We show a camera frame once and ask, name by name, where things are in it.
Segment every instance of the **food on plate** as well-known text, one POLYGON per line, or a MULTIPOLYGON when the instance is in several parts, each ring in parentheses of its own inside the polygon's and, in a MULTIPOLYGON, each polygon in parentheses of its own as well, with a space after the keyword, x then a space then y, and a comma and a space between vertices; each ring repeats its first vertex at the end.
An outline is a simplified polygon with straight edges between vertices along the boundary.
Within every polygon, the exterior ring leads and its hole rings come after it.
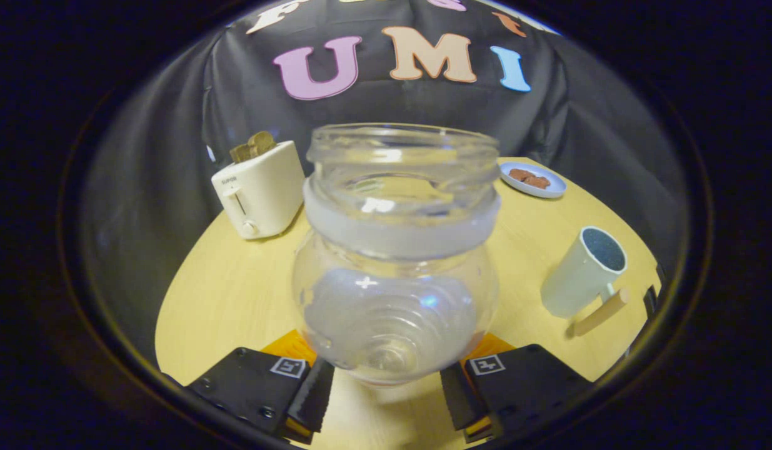
POLYGON ((522 183, 529 184, 534 188, 546 189, 549 186, 549 180, 546 177, 537 177, 531 172, 522 169, 511 169, 508 172, 508 176, 522 183))
POLYGON ((508 176, 511 177, 512 179, 524 181, 526 178, 533 176, 533 174, 531 174, 531 172, 524 171, 522 169, 511 169, 511 171, 508 172, 508 176))
POLYGON ((526 177, 522 183, 529 184, 534 188, 546 189, 549 186, 549 180, 546 177, 526 177))

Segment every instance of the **jar neck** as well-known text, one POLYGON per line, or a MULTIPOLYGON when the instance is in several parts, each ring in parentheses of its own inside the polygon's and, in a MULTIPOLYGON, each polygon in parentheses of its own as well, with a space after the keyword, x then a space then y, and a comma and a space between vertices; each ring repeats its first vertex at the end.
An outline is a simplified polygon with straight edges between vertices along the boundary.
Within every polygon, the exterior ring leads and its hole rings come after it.
POLYGON ((311 188, 347 216, 432 226, 493 201, 497 140, 435 126, 353 124, 314 131, 311 188))
POLYGON ((323 126, 303 186, 312 227, 365 256, 425 261, 465 253, 494 229, 497 140, 435 126, 323 126))
POLYGON ((349 250, 348 247, 337 244, 317 234, 319 245, 334 257, 342 259, 349 264, 349 268, 358 271, 369 271, 377 273, 378 276, 389 278, 419 278, 423 276, 434 276, 434 274, 450 271, 464 263, 474 251, 469 250, 464 253, 454 254, 446 258, 426 259, 426 260, 402 260, 402 259, 380 259, 365 254, 360 254, 349 250))

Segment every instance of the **blue letter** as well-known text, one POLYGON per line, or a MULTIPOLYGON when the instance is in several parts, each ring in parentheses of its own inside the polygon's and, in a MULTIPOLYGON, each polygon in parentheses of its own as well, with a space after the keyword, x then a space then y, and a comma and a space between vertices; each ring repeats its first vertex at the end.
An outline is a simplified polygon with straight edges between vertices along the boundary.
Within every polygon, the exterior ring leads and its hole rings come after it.
POLYGON ((497 54, 499 62, 503 65, 504 76, 499 82, 508 89, 514 89, 514 91, 530 92, 531 86, 525 81, 522 66, 519 65, 522 55, 512 51, 512 49, 498 46, 492 46, 491 51, 497 54))

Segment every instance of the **black cloth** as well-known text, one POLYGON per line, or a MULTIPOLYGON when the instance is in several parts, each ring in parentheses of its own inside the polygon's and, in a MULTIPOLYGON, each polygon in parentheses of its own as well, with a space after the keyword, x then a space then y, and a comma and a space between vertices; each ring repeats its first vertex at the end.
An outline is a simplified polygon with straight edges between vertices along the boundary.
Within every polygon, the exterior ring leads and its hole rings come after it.
POLYGON ((422 123, 489 134, 503 156, 530 157, 594 194, 674 271, 683 186, 676 149, 651 111, 565 37, 526 24, 520 37, 491 6, 464 4, 466 12, 426 0, 310 0, 246 34, 269 5, 204 37, 139 89, 106 133, 86 180, 81 248, 94 290, 144 356, 155 361, 155 322, 169 283, 221 211, 209 179, 231 162, 229 149, 262 130, 294 140, 306 174, 313 170, 305 160, 311 130, 328 123, 422 123), (411 26, 433 44, 445 33, 468 37, 477 82, 427 74, 391 79, 394 47, 385 26, 411 26), (327 99, 289 97, 272 60, 312 46, 313 79, 331 79, 334 54, 324 43, 349 35, 363 38, 354 86, 327 99), (503 69, 491 46, 522 55, 530 92, 500 85, 503 69))

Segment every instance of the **round table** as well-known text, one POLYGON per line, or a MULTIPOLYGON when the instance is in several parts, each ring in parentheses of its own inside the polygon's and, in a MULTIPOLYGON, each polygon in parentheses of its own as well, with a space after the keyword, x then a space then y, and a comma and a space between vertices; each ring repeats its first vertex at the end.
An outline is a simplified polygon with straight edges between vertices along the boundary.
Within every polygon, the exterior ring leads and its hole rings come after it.
MULTIPOLYGON (((500 162, 531 163, 526 157, 500 162)), ((491 333, 515 347, 540 344, 589 381, 603 375, 646 321, 643 296, 660 290, 656 261, 635 232, 596 197, 566 180, 559 199, 540 199, 498 180, 503 207, 486 241, 497 267, 500 305, 491 333), (539 289, 578 231, 608 231, 628 255, 614 286, 631 301, 580 337, 566 328, 594 311, 598 298, 572 319, 552 316, 539 289)), ((221 213, 194 245, 163 300, 155 330, 158 364, 181 384, 198 376, 236 347, 260 350, 294 329, 291 271, 295 250, 309 230, 302 208, 280 236, 238 237, 221 213)), ((374 389, 336 370, 321 433, 308 448, 465 448, 446 409, 438 373, 391 389, 374 389)))

